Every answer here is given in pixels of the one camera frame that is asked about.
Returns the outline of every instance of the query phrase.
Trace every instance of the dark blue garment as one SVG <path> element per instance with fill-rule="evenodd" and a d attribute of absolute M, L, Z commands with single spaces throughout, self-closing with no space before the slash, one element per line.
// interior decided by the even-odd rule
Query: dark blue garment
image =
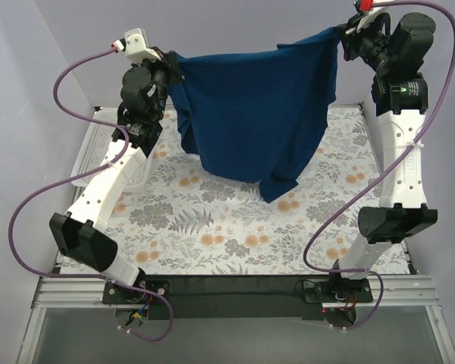
<path fill-rule="evenodd" d="M 270 52 L 178 56 L 185 80 L 169 90 L 182 148 L 216 176 L 259 182 L 262 197 L 297 185 L 335 100 L 334 28 Z"/>

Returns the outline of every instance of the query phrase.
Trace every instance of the blue cloth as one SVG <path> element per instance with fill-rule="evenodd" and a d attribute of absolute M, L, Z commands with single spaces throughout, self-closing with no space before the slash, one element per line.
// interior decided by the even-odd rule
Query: blue cloth
<path fill-rule="evenodd" d="M 267 202 L 291 190 L 315 153 L 335 100 L 335 28 L 270 52 L 177 57 L 169 94 L 182 148 L 220 177 L 261 182 Z"/>

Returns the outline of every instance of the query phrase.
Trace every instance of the purple cable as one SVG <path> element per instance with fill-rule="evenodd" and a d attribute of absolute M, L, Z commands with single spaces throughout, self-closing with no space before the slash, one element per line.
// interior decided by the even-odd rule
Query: purple cable
<path fill-rule="evenodd" d="M 450 85 L 450 81 L 453 75 L 453 71 L 455 70 L 455 17 L 443 6 L 434 4 L 431 2 L 426 2 L 426 1 L 419 1 L 419 0 L 412 0 L 412 1 L 401 1 L 401 2 L 379 2 L 379 3 L 374 3 L 372 4 L 373 8 L 381 8 L 385 6 L 396 6 L 396 5 L 421 5 L 425 6 L 428 8 L 433 8 L 437 11 L 440 11 L 443 15 L 445 15 L 448 20 L 450 21 L 450 24 L 452 26 L 453 30 L 453 51 L 452 51 L 452 58 L 450 61 L 450 67 L 448 69 L 448 74 L 447 78 L 445 80 L 445 83 L 443 85 L 443 88 L 441 90 L 440 97 L 438 97 L 438 101 L 435 105 L 435 109 L 431 113 L 430 117 L 428 120 L 425 122 L 423 125 L 422 129 L 418 134 L 416 134 L 415 139 L 413 140 L 414 143 L 417 143 L 421 140 L 423 135 L 426 133 L 426 131 L 430 128 L 431 124 L 433 124 L 433 121 L 436 118 L 436 115 L 438 111 L 440 110 L 441 104 L 444 101 L 444 98 L 447 94 L 448 87 Z M 357 196 L 355 196 L 353 199 L 351 199 L 348 203 L 346 203 L 344 206 L 342 206 L 337 212 L 335 212 L 312 236 L 310 241 L 307 243 L 305 249 L 303 250 L 303 261 L 305 262 L 306 266 L 315 270 L 315 271 L 321 271 L 324 273 L 360 273 L 360 272 L 366 272 L 365 269 L 363 268 L 348 268 L 348 269 L 328 269 L 328 268 L 319 268 L 315 267 L 314 265 L 310 264 L 308 259 L 307 259 L 307 253 L 310 249 L 310 247 L 313 245 L 315 240 L 320 236 L 323 230 L 330 225 L 336 218 L 338 218 L 344 211 L 346 211 L 349 207 L 351 207 L 356 201 L 358 201 L 361 197 L 363 197 L 366 193 L 368 193 L 370 190 L 372 190 L 377 184 L 379 184 L 382 180 L 384 180 L 407 156 L 408 154 L 413 150 L 413 146 L 408 146 L 403 154 L 396 160 L 392 165 L 389 166 L 389 168 L 384 171 L 374 182 L 369 184 L 364 190 L 362 190 Z M 374 308 L 371 310 L 371 312 L 361 321 L 358 322 L 357 324 L 350 326 L 346 328 L 347 330 L 353 329 L 353 328 L 358 328 L 362 325 L 364 325 L 376 312 L 378 309 L 379 305 L 381 304 L 382 297 L 384 294 L 384 282 L 382 280 L 382 276 L 380 276 L 379 273 L 375 271 L 368 271 L 367 273 L 371 275 L 375 275 L 379 283 L 381 285 L 381 292 L 379 293 L 379 297 L 374 305 Z"/>
<path fill-rule="evenodd" d="M 124 153 L 127 151 L 128 149 L 128 143 L 130 142 L 130 137 L 128 136 L 128 133 L 127 131 L 117 125 L 117 124 L 114 124 L 114 123 L 108 123 L 106 121 L 100 121 L 100 120 L 96 120 L 96 119 L 93 119 L 93 118 L 88 118 L 86 116 L 82 116 L 82 115 L 79 115 L 78 113 L 74 112 L 74 111 L 71 111 L 69 110 L 68 108 L 66 108 L 64 105 L 62 105 L 62 103 L 59 101 L 59 98 L 58 98 L 58 89 L 59 89 L 59 86 L 61 85 L 61 82 L 62 80 L 66 77 L 67 74 L 69 74 L 74 68 L 76 67 L 79 67 L 81 66 L 82 64 L 84 63 L 87 63 L 88 61 L 92 61 L 94 59 L 97 59 L 97 58 L 101 58 L 101 57 L 104 57 L 106 55 L 110 55 L 111 53 L 114 53 L 116 52 L 117 49 L 116 47 L 112 48 L 112 49 L 109 49 L 108 51 L 105 51 L 105 52 L 101 52 L 101 53 L 98 53 L 97 55 L 91 55 L 87 58 L 84 58 L 76 63 L 73 63 L 72 65 L 70 65 L 68 68 L 66 68 L 58 77 L 58 79 L 55 81 L 54 83 L 54 88 L 52 89 L 52 94 L 54 96 L 54 101 L 55 103 L 57 104 L 57 106 L 62 110 L 64 111 L 66 114 L 69 114 L 71 116 L 74 116 L 75 118 L 78 118 L 78 119 L 81 119 L 81 120 L 85 120 L 85 121 L 88 121 L 90 123 L 95 123 L 95 124 L 100 124 L 100 125 L 106 125 L 108 127 L 114 127 L 116 129 L 119 129 L 120 132 L 122 132 L 122 134 L 124 135 L 124 146 L 123 146 L 123 149 L 120 151 L 120 153 L 114 157 L 112 160 L 111 160 L 111 164 L 114 164 L 116 163 L 121 157 L 123 157 Z M 100 171 L 104 171 L 106 168 L 109 168 L 110 167 L 110 164 L 107 164 L 107 165 L 102 165 L 102 166 L 99 166 L 97 168 L 94 168 L 92 169 L 91 171 L 87 171 L 85 173 L 82 173 L 82 174 L 78 174 L 77 176 L 74 176 L 74 177 L 69 177 L 69 178 L 66 178 L 64 180 L 60 180 L 59 182 L 54 182 L 53 184 L 49 184 L 48 186 L 45 186 L 39 190 L 37 190 L 36 192 L 34 193 L 31 193 L 24 201 L 22 201 L 20 203 L 20 205 L 15 209 L 14 213 L 12 214 L 11 216 L 11 219 L 10 219 L 10 222 L 8 224 L 8 245 L 10 246 L 10 250 L 12 251 L 12 254 L 14 255 L 14 258 L 15 260 L 17 260 L 18 264 L 20 264 L 22 266 L 22 268 L 24 268 L 25 270 L 29 271 L 30 273 L 34 273 L 35 275 L 40 275 L 40 276 L 43 276 L 43 277 L 49 277 L 49 278 L 99 278 L 99 279 L 106 279 L 105 277 L 103 277 L 102 275 L 81 275 L 81 274 L 70 274 L 70 275 L 65 275 L 65 274 L 55 274 L 55 273 L 48 273 L 48 272 L 45 272 L 45 271 L 39 271 L 37 269 L 34 269 L 32 267 L 30 267 L 27 263 L 25 263 L 22 258 L 19 256 L 18 254 L 18 251 L 15 247 L 15 242 L 14 242 L 14 226 L 15 226 L 15 222 L 17 220 L 17 217 L 18 215 L 20 214 L 20 211 L 24 208 L 24 206 L 30 202 L 30 200 L 32 200 L 34 197 L 40 195 L 41 193 L 44 193 L 48 190 L 51 190 L 55 187 L 59 187 L 59 186 L 62 186 L 64 184 L 69 184 L 70 182 L 74 181 L 74 180 L 79 180 L 80 178 L 84 178 L 84 177 L 88 177 L 92 174 L 95 174 L 95 173 L 98 173 Z M 121 283 L 118 283 L 118 282 L 115 282 L 116 285 L 118 286 L 121 286 L 121 287 L 124 287 L 124 288 L 127 288 L 129 290 L 135 290 L 135 291 L 138 291 L 138 292 L 143 292 L 145 294 L 148 294 L 150 296 L 154 296 L 154 297 L 157 297 L 159 298 L 163 303 L 165 303 L 165 305 L 167 306 L 167 309 L 168 309 L 168 314 L 169 314 L 169 317 L 170 317 L 170 322 L 169 322 L 169 325 L 167 327 L 167 330 L 165 331 L 164 334 L 162 334 L 161 336 L 159 337 L 147 337 L 146 335 L 143 335 L 141 333 L 138 333 L 138 332 L 135 332 L 135 331 L 130 331 L 132 334 L 136 335 L 137 337 L 140 337 L 144 340 L 147 340 L 147 341 L 151 341 L 151 342 L 156 342 L 156 341 L 160 341 L 162 340 L 163 338 L 165 338 L 168 333 L 170 332 L 171 328 L 172 328 L 172 325 L 173 325 L 173 322 L 174 322 L 174 312 L 172 310 L 172 306 L 170 305 L 170 303 L 162 296 L 160 296 L 159 294 L 157 294 L 156 292 L 152 292 L 150 290 L 144 290 L 142 288 L 136 288 L 136 287 L 129 287 L 125 284 L 121 284 Z"/>

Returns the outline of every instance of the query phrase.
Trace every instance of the purple hose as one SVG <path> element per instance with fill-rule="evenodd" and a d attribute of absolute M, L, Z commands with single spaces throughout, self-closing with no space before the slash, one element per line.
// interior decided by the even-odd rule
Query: purple hose
<path fill-rule="evenodd" d="M 62 103 L 59 101 L 59 98 L 58 98 L 58 89 L 59 89 L 59 85 L 61 84 L 62 80 L 66 77 L 67 74 L 69 74 L 69 72 L 71 72 L 74 68 L 76 67 L 79 67 L 81 66 L 82 64 L 84 63 L 87 63 L 88 61 L 92 61 L 93 59 L 97 59 L 97 58 L 101 58 L 101 57 L 104 57 L 106 55 L 109 55 L 113 52 L 116 52 L 117 49 L 116 48 L 112 48 L 112 49 L 109 49 L 108 51 L 105 51 L 105 52 L 101 52 L 101 53 L 98 53 L 97 55 L 91 55 L 87 58 L 84 58 L 76 63 L 73 63 L 72 65 L 70 65 L 68 68 L 66 68 L 58 77 L 58 79 L 55 81 L 55 84 L 54 84 L 54 88 L 52 89 L 52 93 L 53 93 L 53 96 L 54 96 L 54 101 L 55 103 L 57 104 L 57 106 L 62 110 L 64 111 L 66 114 L 69 114 L 71 116 L 74 116 L 75 118 L 78 118 L 78 119 L 81 119 L 81 120 L 85 120 L 85 121 L 88 121 L 90 123 L 95 123 L 95 124 L 100 124 L 100 125 L 106 125 L 108 127 L 114 127 L 116 129 L 119 129 L 120 132 L 122 132 L 122 134 L 124 135 L 124 140 L 125 140 L 125 143 L 124 143 L 124 146 L 123 146 L 123 149 L 120 151 L 120 153 L 114 157 L 112 160 L 111 160 L 111 163 L 114 164 L 115 162 L 117 162 L 121 157 L 123 157 L 124 153 L 127 151 L 127 148 L 128 148 L 128 143 L 130 142 L 130 137 L 128 136 L 128 133 L 127 131 L 121 127 L 121 126 L 118 126 L 117 124 L 113 124 L 113 123 L 108 123 L 106 121 L 100 121 L 100 120 L 96 120 L 96 119 L 93 119 L 93 118 L 88 118 L 86 116 L 82 116 L 82 115 L 79 115 L 78 113 L 74 112 L 74 111 L 71 111 L 69 110 L 68 108 L 66 108 L 64 105 L 62 105 Z M 55 187 L 59 187 L 59 186 L 62 186 L 64 184 L 69 184 L 70 182 L 74 181 L 74 180 L 79 180 L 80 178 L 84 178 L 84 177 L 87 177 L 87 176 L 90 176 L 91 174 L 95 174 L 95 173 L 98 173 L 100 171 L 104 171 L 106 168 L 109 168 L 110 167 L 110 164 L 107 164 L 107 165 L 102 165 L 100 167 L 97 167 L 97 168 L 94 168 L 92 169 L 91 171 L 87 171 L 85 173 L 82 173 L 82 174 L 78 174 L 77 176 L 74 176 L 74 177 L 69 177 L 69 178 L 66 178 L 64 180 L 60 180 L 59 182 L 55 182 L 53 184 L 49 184 L 48 186 L 45 186 L 39 190 L 37 190 L 36 192 L 30 194 L 24 201 L 22 201 L 20 203 L 20 205 L 15 209 L 14 213 L 12 214 L 11 216 L 11 219 L 10 219 L 10 222 L 8 224 L 8 244 L 10 246 L 10 250 L 12 251 L 12 254 L 14 255 L 14 258 L 15 260 L 17 260 L 18 264 L 20 264 L 25 270 L 29 271 L 30 273 L 34 273 L 35 275 L 40 275 L 40 276 L 43 276 L 43 277 L 49 277 L 49 278 L 100 278 L 100 279 L 106 279 L 105 277 L 101 276 L 101 275 L 80 275 L 80 274 L 76 274 L 76 275 L 61 275 L 61 274 L 55 274 L 55 273 L 48 273 L 48 272 L 45 272 L 45 271 L 39 271 L 37 269 L 34 269 L 32 267 L 30 267 L 27 263 L 25 263 L 22 258 L 19 256 L 18 254 L 18 251 L 17 249 L 15 248 L 15 242 L 14 242 L 14 225 L 15 225 L 15 221 L 17 220 L 17 216 L 18 214 L 20 213 L 20 211 L 24 208 L 24 206 L 30 202 L 31 199 L 33 199 L 34 197 L 40 195 L 41 193 L 44 193 L 45 191 L 49 191 L 51 190 L 52 188 L 55 188 Z M 156 342 L 156 341 L 160 341 L 162 340 L 163 338 L 165 338 L 168 333 L 170 332 L 171 328 L 172 328 L 172 325 L 174 323 L 174 312 L 172 310 L 172 307 L 170 305 L 170 303 L 162 296 L 160 296 L 159 294 L 157 294 L 156 292 L 152 292 L 150 290 L 144 290 L 144 289 L 141 289 L 141 288 L 136 288 L 136 287 L 129 287 L 127 285 L 124 285 L 124 284 L 119 284 L 118 282 L 115 282 L 116 285 L 118 286 L 121 286 L 121 287 L 124 287 L 124 288 L 127 288 L 129 290 L 136 290 L 138 292 L 143 292 L 145 294 L 148 294 L 150 296 L 154 296 L 154 297 L 157 297 L 159 298 L 163 303 L 165 303 L 165 305 L 167 306 L 167 309 L 168 309 L 168 314 L 169 314 L 169 317 L 170 317 L 170 322 L 169 322 L 169 325 L 167 327 L 167 330 L 165 331 L 164 334 L 162 334 L 161 336 L 159 337 L 154 337 L 154 338 L 151 338 L 151 337 L 147 337 L 146 335 L 143 335 L 139 332 L 135 332 L 133 330 L 131 330 L 130 332 L 134 335 L 136 335 L 137 337 L 140 337 L 144 340 L 147 340 L 147 341 L 151 341 L 151 342 Z"/>
<path fill-rule="evenodd" d="M 401 1 L 401 2 L 379 2 L 372 4 L 373 8 L 380 8 L 380 7 L 385 7 L 385 6 L 396 6 L 396 5 L 421 5 L 425 6 L 428 8 L 433 8 L 437 11 L 440 11 L 443 15 L 445 15 L 448 20 L 450 21 L 450 24 L 452 26 L 453 30 L 453 51 L 452 51 L 452 58 L 450 61 L 450 67 L 448 69 L 448 74 L 447 78 L 445 80 L 445 83 L 443 85 L 443 88 L 441 90 L 440 97 L 438 98 L 438 101 L 435 105 L 435 109 L 431 113 L 430 117 L 428 120 L 425 122 L 423 125 L 422 129 L 418 134 L 416 134 L 415 139 L 413 140 L 414 143 L 417 143 L 421 140 L 423 135 L 426 133 L 426 131 L 430 128 L 431 124 L 433 124 L 433 121 L 436 118 L 436 115 L 438 111 L 440 110 L 441 104 L 443 103 L 443 100 L 447 94 L 448 87 L 450 85 L 450 81 L 453 75 L 453 71 L 455 70 L 455 17 L 444 7 L 438 4 L 433 4 L 431 2 L 426 2 L 426 1 L 418 1 L 418 0 L 413 0 L 413 1 Z M 379 184 L 382 180 L 384 180 L 407 156 L 408 154 L 413 150 L 413 146 L 408 146 L 403 154 L 396 160 L 392 165 L 389 166 L 389 168 L 384 171 L 374 182 L 369 184 L 364 190 L 362 190 L 357 196 L 355 196 L 353 199 L 351 199 L 348 203 L 346 203 L 344 206 L 342 206 L 337 212 L 335 212 L 312 236 L 312 238 L 309 240 L 307 243 L 305 249 L 303 250 L 303 261 L 305 262 L 306 266 L 315 270 L 315 271 L 321 271 L 324 273 L 360 273 L 360 272 L 366 272 L 365 269 L 362 268 L 349 268 L 349 269 L 327 269 L 327 268 L 319 268 L 315 267 L 314 265 L 310 264 L 308 259 L 307 259 L 307 253 L 310 249 L 310 247 L 313 245 L 315 240 L 320 236 L 323 230 L 330 225 L 336 218 L 338 218 L 340 215 L 342 215 L 343 212 L 345 212 L 349 207 L 351 207 L 355 202 L 357 202 L 361 197 L 363 197 L 366 193 L 368 193 L 370 190 L 372 190 L 377 184 Z M 374 308 L 371 310 L 371 312 L 361 321 L 358 322 L 357 324 L 348 327 L 347 329 L 352 329 L 352 328 L 358 328 L 362 325 L 364 325 L 376 312 L 378 309 L 379 305 L 381 304 L 382 301 L 382 296 L 384 294 L 384 283 L 382 280 L 382 277 L 380 276 L 379 273 L 375 271 L 368 271 L 367 273 L 371 275 L 375 275 L 378 277 L 379 283 L 381 284 L 381 292 L 379 294 L 379 297 L 374 305 Z"/>

